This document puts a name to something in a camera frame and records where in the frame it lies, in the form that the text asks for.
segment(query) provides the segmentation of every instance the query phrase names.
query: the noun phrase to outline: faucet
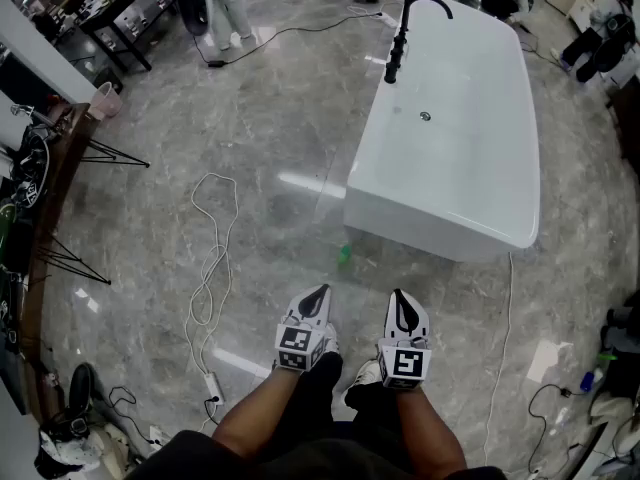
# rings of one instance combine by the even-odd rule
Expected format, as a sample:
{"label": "faucet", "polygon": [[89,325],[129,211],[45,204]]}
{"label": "faucet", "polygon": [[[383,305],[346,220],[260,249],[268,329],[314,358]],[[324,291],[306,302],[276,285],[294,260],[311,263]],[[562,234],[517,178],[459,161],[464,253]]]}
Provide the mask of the faucet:
{"label": "faucet", "polygon": [[[393,48],[391,49],[391,60],[387,62],[387,70],[384,74],[384,81],[388,84],[396,83],[396,73],[400,68],[400,59],[402,59],[402,55],[404,54],[404,45],[407,42],[406,35],[407,29],[409,27],[409,7],[414,2],[418,0],[404,0],[404,7],[402,8],[402,21],[400,23],[400,30],[398,31],[398,35],[393,39]],[[442,0],[431,0],[439,4],[444,11],[447,13],[447,17],[452,20],[453,13],[449,6],[445,4]]]}

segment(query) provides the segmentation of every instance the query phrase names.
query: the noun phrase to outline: black faucet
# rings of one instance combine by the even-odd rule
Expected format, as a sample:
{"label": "black faucet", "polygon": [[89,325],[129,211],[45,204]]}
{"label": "black faucet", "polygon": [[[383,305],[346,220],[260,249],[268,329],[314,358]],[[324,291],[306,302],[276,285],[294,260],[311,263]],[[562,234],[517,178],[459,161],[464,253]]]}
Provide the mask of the black faucet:
{"label": "black faucet", "polygon": [[[400,59],[402,59],[402,55],[404,53],[404,45],[407,42],[407,28],[409,26],[409,7],[413,2],[417,2],[418,0],[404,0],[404,7],[402,8],[402,22],[400,24],[400,30],[398,31],[398,35],[393,39],[393,48],[391,49],[391,60],[387,62],[387,70],[384,74],[384,81],[388,84],[396,83],[396,73],[400,68]],[[447,13],[447,17],[452,20],[453,13],[449,6],[445,4],[442,0],[431,0],[439,4],[444,11]]]}

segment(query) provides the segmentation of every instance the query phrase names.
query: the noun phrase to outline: black table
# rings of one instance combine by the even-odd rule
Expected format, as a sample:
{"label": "black table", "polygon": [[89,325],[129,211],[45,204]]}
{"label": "black table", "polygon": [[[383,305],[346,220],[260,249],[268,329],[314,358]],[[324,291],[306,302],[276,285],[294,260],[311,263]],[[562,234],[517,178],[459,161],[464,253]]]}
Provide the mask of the black table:
{"label": "black table", "polygon": [[[108,57],[113,61],[113,63],[118,66],[122,71],[127,71],[127,67],[123,64],[123,62],[118,58],[118,54],[131,52],[133,56],[142,64],[147,71],[151,71],[151,64],[147,62],[142,53],[136,49],[133,43],[129,40],[126,34],[118,28],[115,24],[115,20],[120,14],[124,12],[124,10],[129,7],[136,0],[112,0],[109,5],[103,7],[98,11],[97,14],[87,18],[80,24],[80,30],[82,30],[85,34],[87,34],[91,39],[93,39],[96,44],[108,55]],[[173,15],[177,14],[176,4],[173,0],[164,0],[167,3],[167,6],[156,16],[153,20],[157,20],[162,13],[169,9],[169,12]],[[102,42],[102,40],[96,35],[96,31],[109,27],[113,33],[122,41],[125,46],[124,50],[112,51],[106,44]]]}

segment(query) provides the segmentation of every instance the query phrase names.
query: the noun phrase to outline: black shirt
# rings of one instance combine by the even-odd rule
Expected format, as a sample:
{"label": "black shirt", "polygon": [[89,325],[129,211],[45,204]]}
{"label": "black shirt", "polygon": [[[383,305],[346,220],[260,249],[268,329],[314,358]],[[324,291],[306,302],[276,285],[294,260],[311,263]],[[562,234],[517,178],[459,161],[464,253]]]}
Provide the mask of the black shirt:
{"label": "black shirt", "polygon": [[[133,471],[127,480],[264,478],[279,480],[392,479],[416,477],[371,447],[345,437],[302,441],[282,455],[249,462],[210,437],[185,430]],[[494,467],[459,471],[447,480],[506,480]]]}

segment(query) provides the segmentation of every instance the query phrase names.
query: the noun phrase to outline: white pillar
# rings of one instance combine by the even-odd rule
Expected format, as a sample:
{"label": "white pillar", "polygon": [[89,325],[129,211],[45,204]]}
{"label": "white pillar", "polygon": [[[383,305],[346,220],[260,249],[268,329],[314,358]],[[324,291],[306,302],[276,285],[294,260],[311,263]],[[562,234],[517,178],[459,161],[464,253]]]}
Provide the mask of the white pillar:
{"label": "white pillar", "polygon": [[49,44],[11,0],[0,0],[0,42],[70,103],[89,103],[96,88]]}

